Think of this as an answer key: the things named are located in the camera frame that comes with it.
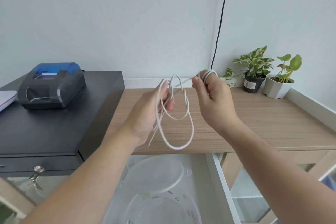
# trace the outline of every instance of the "white plant pot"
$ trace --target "white plant pot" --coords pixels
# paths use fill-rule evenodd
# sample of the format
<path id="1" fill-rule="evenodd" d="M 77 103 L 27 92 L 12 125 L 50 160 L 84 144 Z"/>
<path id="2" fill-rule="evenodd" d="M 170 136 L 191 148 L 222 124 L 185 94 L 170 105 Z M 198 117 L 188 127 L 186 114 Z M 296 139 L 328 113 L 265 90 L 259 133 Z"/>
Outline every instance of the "white plant pot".
<path id="1" fill-rule="evenodd" d="M 290 79 L 289 83 L 276 82 L 271 79 L 275 75 L 266 78 L 263 93 L 269 98 L 283 98 L 294 84 L 294 80 Z"/>

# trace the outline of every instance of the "wooden tabletop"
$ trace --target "wooden tabletop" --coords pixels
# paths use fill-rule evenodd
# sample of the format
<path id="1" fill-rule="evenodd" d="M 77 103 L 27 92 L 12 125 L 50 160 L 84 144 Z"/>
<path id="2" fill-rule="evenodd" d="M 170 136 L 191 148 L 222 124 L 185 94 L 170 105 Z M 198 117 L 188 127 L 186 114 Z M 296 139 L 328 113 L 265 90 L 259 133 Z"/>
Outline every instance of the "wooden tabletop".
<path id="1" fill-rule="evenodd" d="M 106 136 L 120 127 L 136 101 L 149 90 L 124 90 Z M 193 88 L 186 88 L 186 91 L 195 127 L 191 144 L 180 151 L 172 150 L 166 146 L 158 131 L 148 148 L 133 154 L 233 152 L 232 147 L 203 120 L 196 91 Z M 272 99 L 261 93 L 250 94 L 240 87 L 232 89 L 232 96 L 240 119 L 278 150 L 336 149 L 336 133 L 288 99 Z M 174 97 L 176 105 L 171 115 L 181 117 L 186 111 L 183 95 L 178 92 Z M 191 135 L 191 123 L 187 117 L 175 121 L 164 116 L 162 128 L 167 140 L 174 146 L 184 145 Z"/>

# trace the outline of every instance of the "person's left arm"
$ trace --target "person's left arm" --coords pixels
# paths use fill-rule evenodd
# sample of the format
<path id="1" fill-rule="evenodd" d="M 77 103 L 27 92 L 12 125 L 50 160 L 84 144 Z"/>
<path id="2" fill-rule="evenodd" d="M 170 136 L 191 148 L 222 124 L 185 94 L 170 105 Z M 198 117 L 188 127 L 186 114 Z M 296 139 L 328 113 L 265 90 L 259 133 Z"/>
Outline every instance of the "person's left arm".
<path id="1" fill-rule="evenodd" d="M 160 92 L 168 98 L 167 83 Z M 122 127 L 39 206 L 22 224 L 101 224 L 133 150 L 145 143 L 155 118 L 157 89 L 145 93 Z M 172 110 L 173 100 L 166 109 Z"/>

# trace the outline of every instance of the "coiled white cable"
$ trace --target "coiled white cable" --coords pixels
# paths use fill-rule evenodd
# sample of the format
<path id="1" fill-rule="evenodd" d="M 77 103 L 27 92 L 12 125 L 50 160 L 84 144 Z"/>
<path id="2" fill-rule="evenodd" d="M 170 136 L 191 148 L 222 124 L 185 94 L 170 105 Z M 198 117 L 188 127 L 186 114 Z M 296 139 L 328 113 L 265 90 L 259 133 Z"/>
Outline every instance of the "coiled white cable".
<path id="1" fill-rule="evenodd" d="M 212 69 L 211 69 L 211 70 L 208 70 L 206 73 L 204 73 L 202 77 L 201 77 L 201 74 L 200 74 L 200 73 L 201 73 L 201 72 L 198 73 L 198 77 L 200 77 L 204 82 L 206 82 L 208 76 L 209 76 L 211 73 L 214 73 L 216 76 L 218 76 L 217 73 L 216 73 L 216 71 L 215 71 L 215 70 L 212 70 Z M 177 84 L 177 85 L 175 85 L 175 86 L 172 86 L 172 81 L 173 81 L 173 79 L 174 79 L 175 77 L 178 78 L 178 80 L 179 80 L 180 83 Z M 153 136 L 152 136 L 152 138 L 151 138 L 151 140 L 150 140 L 148 146 L 151 144 L 151 142 L 152 142 L 152 140 L 153 140 L 153 138 L 154 138 L 154 135 L 155 135 L 157 129 L 159 129 L 159 131 L 160 131 L 160 133 L 161 133 L 161 136 L 162 136 L 162 139 L 163 139 L 163 141 L 166 143 L 166 145 L 167 145 L 169 148 L 173 149 L 173 150 L 182 150 L 182 149 L 186 148 L 186 147 L 191 143 L 191 141 L 192 141 L 192 139 L 193 139 L 193 136 L 194 136 L 194 123 L 193 123 L 193 120 L 192 120 L 191 115 L 190 115 L 190 112 L 189 112 L 189 100 L 188 100 L 188 97 L 187 97 L 187 93 L 186 93 L 186 90 L 182 87 L 182 84 L 184 84 L 185 82 L 190 81 L 190 80 L 191 80 L 191 78 L 189 78 L 189 79 L 187 79 L 187 80 L 181 82 L 181 78 L 180 78 L 178 75 L 174 74 L 174 75 L 171 77 L 170 80 L 168 80 L 168 79 L 164 79 L 164 80 L 161 81 L 161 83 L 160 83 L 160 85 L 159 85 L 159 89 L 158 89 L 158 91 L 157 91 L 156 104 L 155 104 L 156 125 L 155 125 L 155 127 L 153 128 L 153 129 L 154 129 L 154 133 L 153 133 Z M 168 81 L 168 87 L 171 89 L 171 94 L 170 94 L 170 98 L 167 99 L 165 103 L 163 103 L 163 99 L 162 99 L 162 98 L 160 99 L 160 91 L 161 91 L 162 86 L 163 86 L 163 83 L 164 83 L 165 81 Z M 185 115 L 184 115 L 182 118 L 174 118 L 174 117 L 172 117 L 172 116 L 167 112 L 167 110 L 166 110 L 166 104 L 167 104 L 170 100 L 173 99 L 174 88 L 177 88 L 177 87 L 180 87 L 179 90 L 182 90 L 183 95 L 184 95 L 185 105 L 186 105 L 186 107 L 187 107 L 187 111 L 185 112 Z M 159 109 L 158 109 L 158 105 L 159 105 L 159 103 L 161 103 L 161 107 L 162 107 L 162 109 L 160 110 L 160 112 L 159 112 Z M 185 145 L 176 147 L 176 146 L 172 146 L 172 145 L 167 141 L 167 139 L 166 139 L 166 137 L 165 137 L 165 134 L 163 133 L 162 126 L 161 126 L 161 121 L 162 121 L 162 118 L 163 118 L 164 113 L 166 113 L 170 118 L 172 118 L 172 119 L 174 119 L 174 120 L 182 120 L 182 119 L 184 119 L 185 117 L 189 116 L 189 118 L 190 118 L 190 122 L 191 122 L 191 137 L 190 137 L 189 141 L 188 141 Z"/>

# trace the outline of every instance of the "forearm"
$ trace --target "forearm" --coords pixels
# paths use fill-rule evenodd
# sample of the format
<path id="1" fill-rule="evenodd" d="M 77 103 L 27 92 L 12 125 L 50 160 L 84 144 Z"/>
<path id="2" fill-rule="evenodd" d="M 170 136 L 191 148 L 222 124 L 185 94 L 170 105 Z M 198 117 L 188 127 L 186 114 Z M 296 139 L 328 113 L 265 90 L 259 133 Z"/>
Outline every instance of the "forearm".
<path id="1" fill-rule="evenodd" d="M 23 221 L 23 224 L 101 223 L 133 151 L 119 130 Z"/>
<path id="2" fill-rule="evenodd" d="M 283 224 L 332 223 L 336 194 L 283 157 L 242 122 L 222 133 Z"/>

